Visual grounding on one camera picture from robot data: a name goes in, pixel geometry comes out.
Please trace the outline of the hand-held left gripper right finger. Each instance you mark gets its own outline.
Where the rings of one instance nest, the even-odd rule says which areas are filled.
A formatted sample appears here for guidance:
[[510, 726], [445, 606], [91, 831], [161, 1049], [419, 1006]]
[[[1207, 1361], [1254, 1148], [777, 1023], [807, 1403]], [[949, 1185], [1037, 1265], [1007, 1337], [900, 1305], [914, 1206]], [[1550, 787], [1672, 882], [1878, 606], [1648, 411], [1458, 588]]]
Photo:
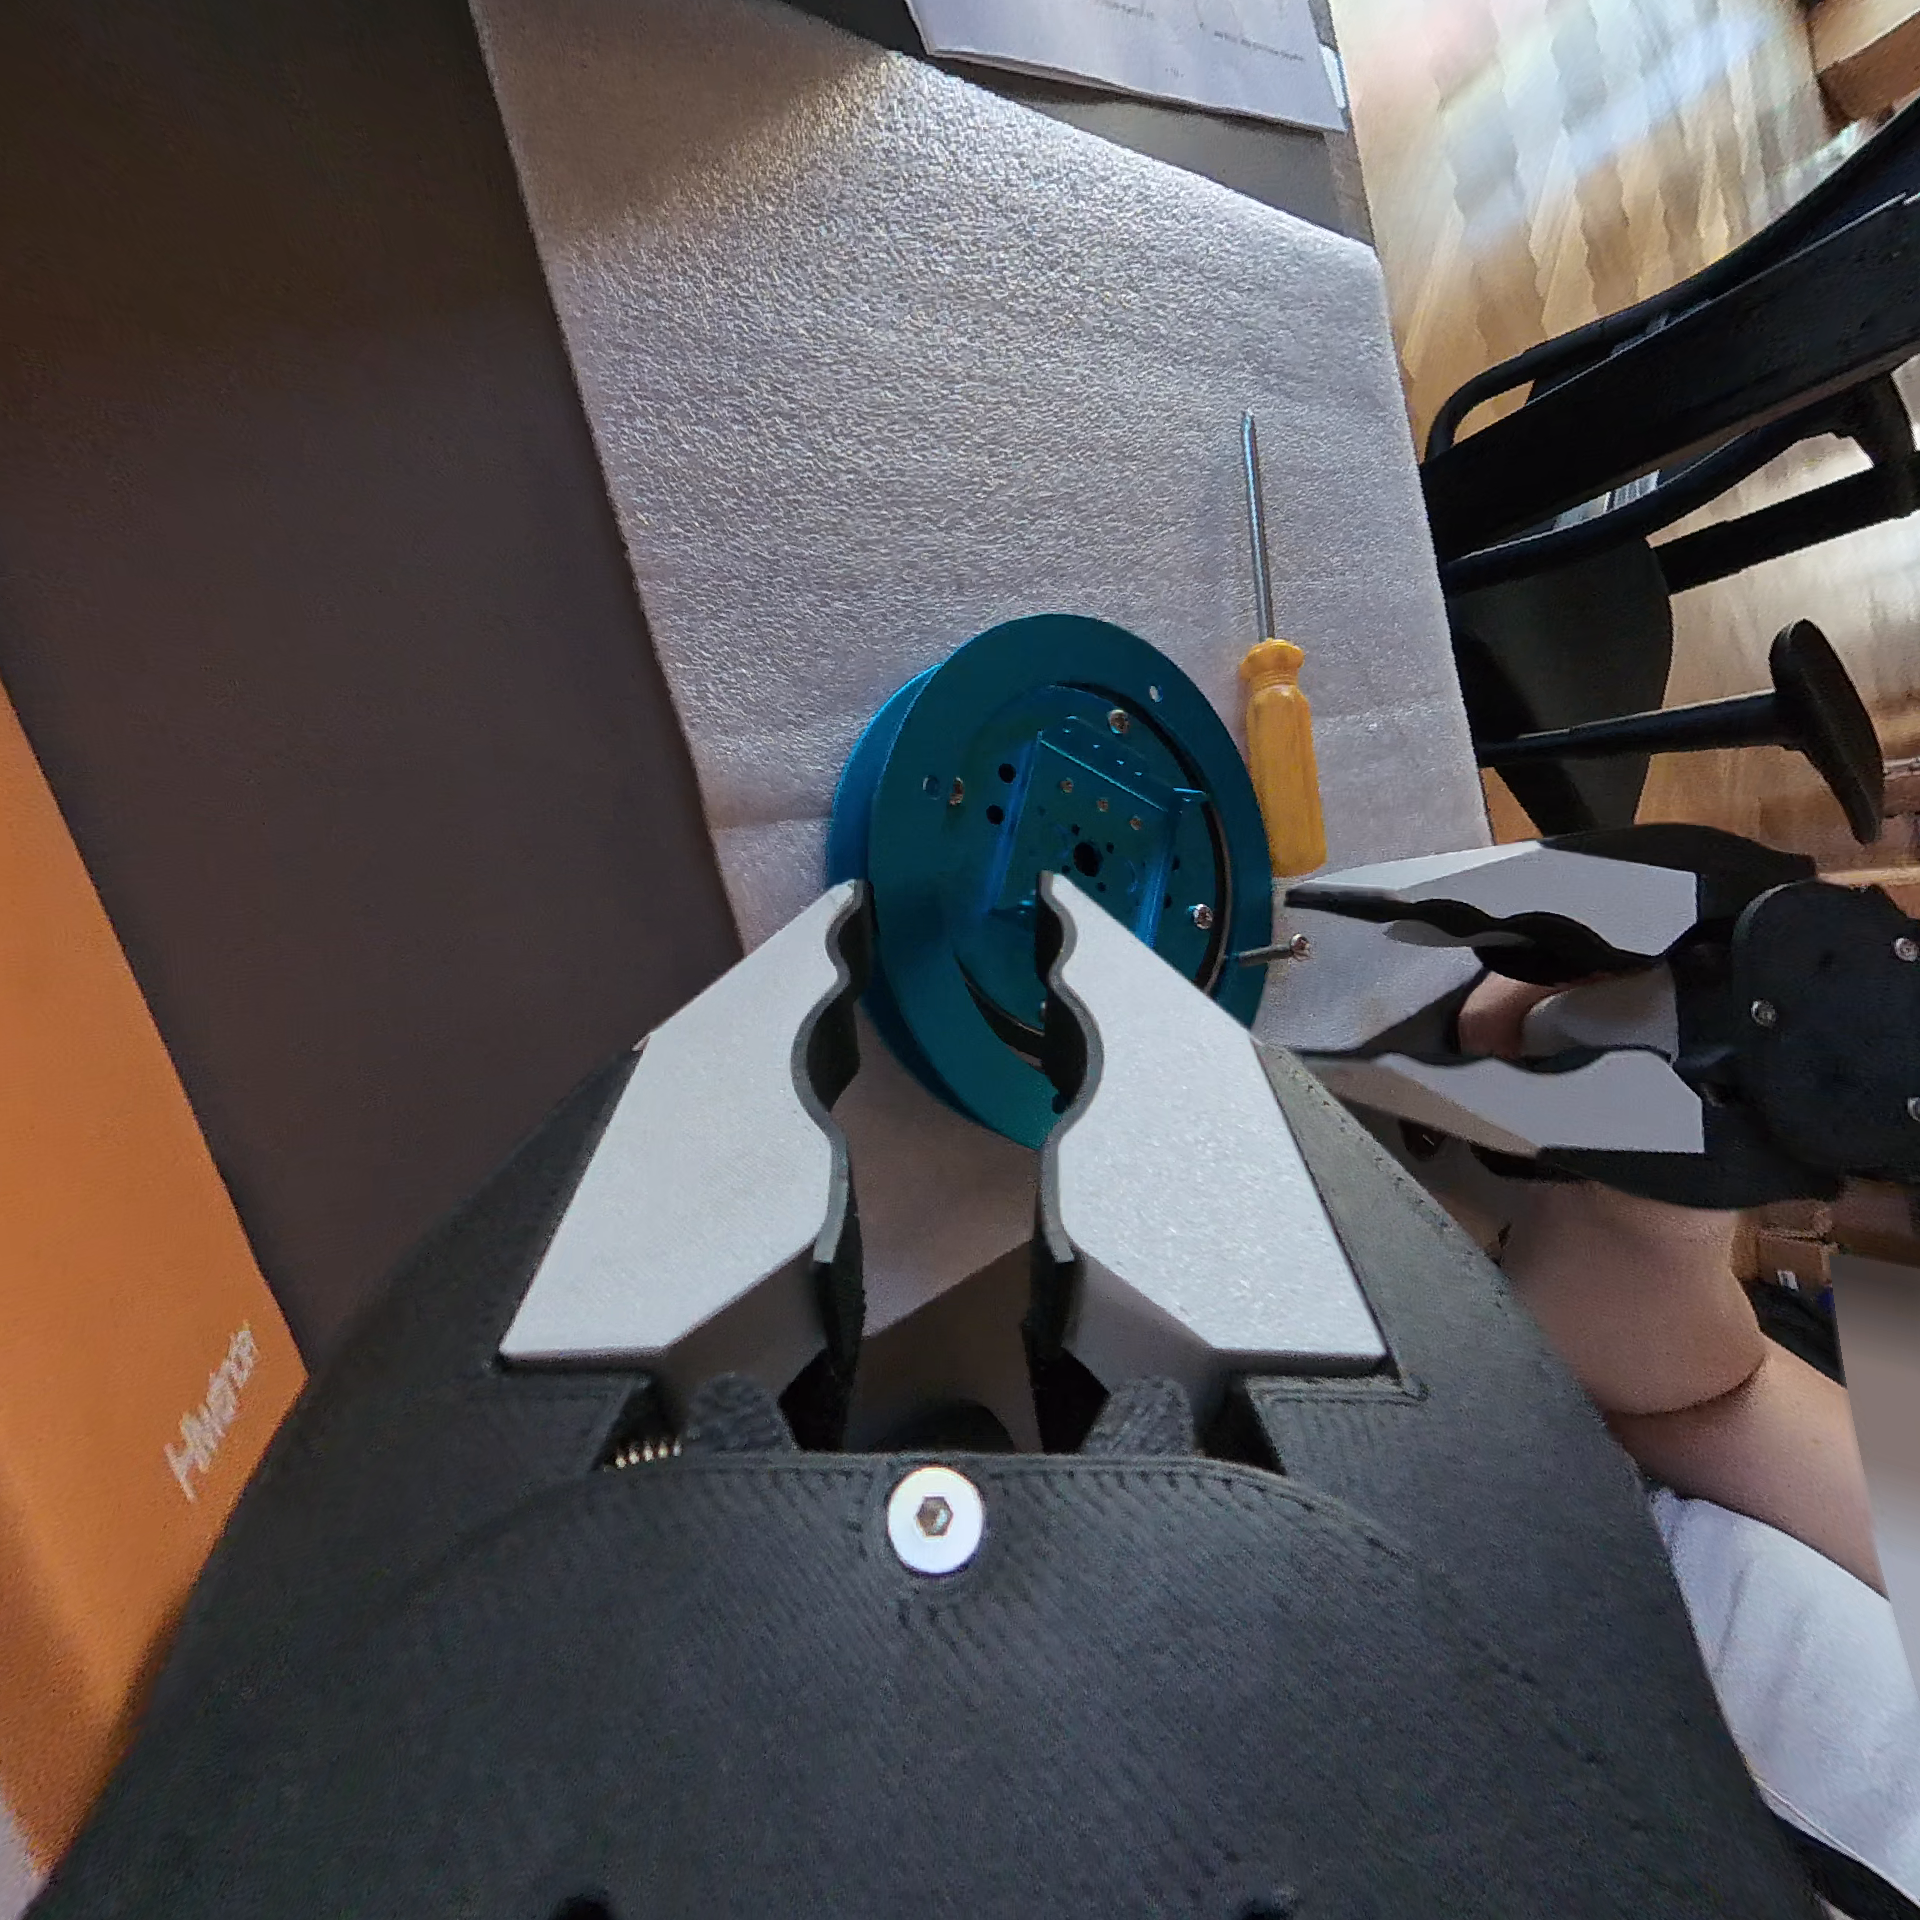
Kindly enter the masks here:
[[1311, 1178], [1254, 1033], [1042, 873], [1044, 1077], [1033, 1358], [1099, 1390], [1367, 1379], [1387, 1342]]

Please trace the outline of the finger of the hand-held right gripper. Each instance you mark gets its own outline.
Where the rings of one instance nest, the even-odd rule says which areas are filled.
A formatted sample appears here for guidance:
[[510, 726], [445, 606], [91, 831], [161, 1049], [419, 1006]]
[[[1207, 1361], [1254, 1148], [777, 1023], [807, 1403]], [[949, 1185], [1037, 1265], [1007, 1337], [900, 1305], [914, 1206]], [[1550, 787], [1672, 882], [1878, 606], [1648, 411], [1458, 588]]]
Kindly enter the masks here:
[[1706, 1153], [1702, 1093], [1656, 1049], [1602, 1049], [1578, 1069], [1413, 1053], [1300, 1053], [1344, 1099], [1515, 1157], [1552, 1148]]
[[1282, 902], [1515, 981], [1586, 981], [1663, 962], [1702, 927], [1702, 873], [1530, 840], [1311, 873]]

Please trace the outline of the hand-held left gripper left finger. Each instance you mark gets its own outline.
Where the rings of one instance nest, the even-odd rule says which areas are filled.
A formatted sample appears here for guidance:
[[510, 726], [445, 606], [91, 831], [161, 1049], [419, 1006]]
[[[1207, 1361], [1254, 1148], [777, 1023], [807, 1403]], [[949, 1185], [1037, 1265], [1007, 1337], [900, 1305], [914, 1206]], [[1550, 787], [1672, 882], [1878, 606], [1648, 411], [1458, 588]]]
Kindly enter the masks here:
[[864, 973], [870, 896], [837, 880], [637, 1045], [503, 1361], [634, 1361], [671, 1403], [713, 1375], [854, 1384], [864, 1289], [832, 1104]]

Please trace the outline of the yellow-handled screwdriver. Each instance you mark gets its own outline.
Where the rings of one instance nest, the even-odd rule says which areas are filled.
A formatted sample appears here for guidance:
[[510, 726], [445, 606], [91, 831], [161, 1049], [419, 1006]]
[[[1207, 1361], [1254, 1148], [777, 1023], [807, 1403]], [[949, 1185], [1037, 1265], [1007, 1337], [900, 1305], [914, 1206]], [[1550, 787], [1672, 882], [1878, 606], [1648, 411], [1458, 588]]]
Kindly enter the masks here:
[[1265, 487], [1261, 487], [1261, 426], [1240, 411], [1240, 500], [1246, 500], [1246, 548], [1254, 592], [1254, 642], [1238, 662], [1246, 767], [1261, 799], [1265, 847], [1274, 873], [1311, 873], [1328, 858], [1314, 724], [1300, 690], [1305, 649], [1279, 637], [1274, 575], [1265, 555]]

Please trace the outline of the blue round metal base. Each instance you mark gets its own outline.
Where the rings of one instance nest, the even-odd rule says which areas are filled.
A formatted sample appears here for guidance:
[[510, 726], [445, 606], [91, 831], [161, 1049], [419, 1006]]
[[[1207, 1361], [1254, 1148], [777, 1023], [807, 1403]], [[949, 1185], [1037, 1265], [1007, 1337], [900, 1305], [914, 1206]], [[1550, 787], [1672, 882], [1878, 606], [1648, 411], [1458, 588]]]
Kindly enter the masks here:
[[828, 805], [828, 882], [864, 880], [864, 1013], [971, 1123], [1037, 1148], [1061, 1099], [1042, 1069], [1042, 873], [1068, 880], [1249, 1028], [1274, 927], [1254, 785], [1207, 690], [1147, 637], [1026, 615], [901, 682]]

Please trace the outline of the person's right forearm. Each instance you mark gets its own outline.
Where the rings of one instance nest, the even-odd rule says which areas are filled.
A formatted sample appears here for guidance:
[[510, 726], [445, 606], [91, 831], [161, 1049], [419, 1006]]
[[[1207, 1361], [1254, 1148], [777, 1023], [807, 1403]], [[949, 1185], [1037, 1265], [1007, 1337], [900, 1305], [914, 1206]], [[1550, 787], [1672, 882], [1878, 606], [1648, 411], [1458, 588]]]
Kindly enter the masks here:
[[1530, 1181], [1505, 1272], [1648, 1479], [1882, 1592], [1852, 1399], [1761, 1328], [1730, 1243], [1738, 1216]]

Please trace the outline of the grey desk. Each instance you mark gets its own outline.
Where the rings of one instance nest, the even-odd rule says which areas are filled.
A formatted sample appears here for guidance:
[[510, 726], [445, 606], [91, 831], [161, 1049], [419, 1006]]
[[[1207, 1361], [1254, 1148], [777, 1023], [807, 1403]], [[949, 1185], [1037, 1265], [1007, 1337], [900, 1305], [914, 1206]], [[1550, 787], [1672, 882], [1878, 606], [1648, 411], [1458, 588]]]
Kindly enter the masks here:
[[6, 690], [329, 1379], [741, 951], [466, 4], [6, 4]]

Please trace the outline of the person's right hand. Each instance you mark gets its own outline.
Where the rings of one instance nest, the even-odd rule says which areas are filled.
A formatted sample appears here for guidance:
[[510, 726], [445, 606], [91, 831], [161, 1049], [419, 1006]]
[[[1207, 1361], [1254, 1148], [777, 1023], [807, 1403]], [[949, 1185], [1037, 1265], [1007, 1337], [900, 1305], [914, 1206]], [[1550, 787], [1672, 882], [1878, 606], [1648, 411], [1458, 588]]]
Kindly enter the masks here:
[[1483, 973], [1458, 1006], [1458, 1053], [1467, 1060], [1523, 1060], [1525, 1053], [1525, 1015], [1550, 986], [1525, 986], [1499, 973]]

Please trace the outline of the black office chair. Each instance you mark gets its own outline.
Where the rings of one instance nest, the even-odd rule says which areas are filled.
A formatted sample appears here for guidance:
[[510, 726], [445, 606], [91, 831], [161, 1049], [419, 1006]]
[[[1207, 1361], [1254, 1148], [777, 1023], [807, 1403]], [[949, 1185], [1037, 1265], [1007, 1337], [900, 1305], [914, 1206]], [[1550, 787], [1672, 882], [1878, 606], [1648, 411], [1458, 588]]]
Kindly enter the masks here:
[[1475, 767], [1540, 833], [1627, 831], [1648, 757], [1786, 748], [1852, 833], [1882, 826], [1882, 748], [1809, 624], [1769, 690], [1667, 690], [1672, 595], [1910, 519], [1920, 107], [1757, 240], [1672, 290], [1470, 376], [1419, 487]]

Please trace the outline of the orange kit box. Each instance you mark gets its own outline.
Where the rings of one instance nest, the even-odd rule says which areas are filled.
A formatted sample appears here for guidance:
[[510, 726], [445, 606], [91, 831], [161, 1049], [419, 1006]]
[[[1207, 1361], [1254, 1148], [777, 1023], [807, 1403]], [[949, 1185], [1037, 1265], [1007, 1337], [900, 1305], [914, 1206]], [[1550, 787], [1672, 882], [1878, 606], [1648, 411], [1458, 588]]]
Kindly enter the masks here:
[[6, 1909], [77, 1839], [303, 1358], [0, 703]]

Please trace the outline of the person's white hoodie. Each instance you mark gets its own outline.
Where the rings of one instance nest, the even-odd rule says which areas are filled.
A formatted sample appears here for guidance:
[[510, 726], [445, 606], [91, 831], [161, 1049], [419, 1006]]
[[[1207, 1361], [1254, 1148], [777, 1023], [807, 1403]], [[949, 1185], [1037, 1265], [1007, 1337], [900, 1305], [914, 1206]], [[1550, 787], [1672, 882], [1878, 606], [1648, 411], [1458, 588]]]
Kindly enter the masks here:
[[1648, 1493], [1715, 1700], [1813, 1891], [1920, 1909], [1920, 1702], [1891, 1603], [1809, 1544]]

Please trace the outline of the white foam sheet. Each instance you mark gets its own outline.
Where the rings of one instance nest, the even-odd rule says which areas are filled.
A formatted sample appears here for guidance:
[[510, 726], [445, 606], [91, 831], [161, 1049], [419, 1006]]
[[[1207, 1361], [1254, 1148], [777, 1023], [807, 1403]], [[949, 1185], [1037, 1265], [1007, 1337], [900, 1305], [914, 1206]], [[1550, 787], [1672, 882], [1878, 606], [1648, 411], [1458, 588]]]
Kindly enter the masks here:
[[470, 21], [741, 949], [1005, 616], [1109, 616], [1240, 738], [1240, 411], [1328, 866], [1490, 843], [1367, 242], [790, 4]]

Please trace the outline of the open instruction booklet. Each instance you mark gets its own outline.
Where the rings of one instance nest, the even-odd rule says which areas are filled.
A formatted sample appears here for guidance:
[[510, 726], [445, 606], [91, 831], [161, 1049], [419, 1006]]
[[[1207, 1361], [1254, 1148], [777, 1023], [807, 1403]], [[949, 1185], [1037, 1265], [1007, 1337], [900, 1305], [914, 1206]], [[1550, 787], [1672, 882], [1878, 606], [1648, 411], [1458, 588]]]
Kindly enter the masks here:
[[928, 54], [1344, 131], [1305, 0], [914, 0]]

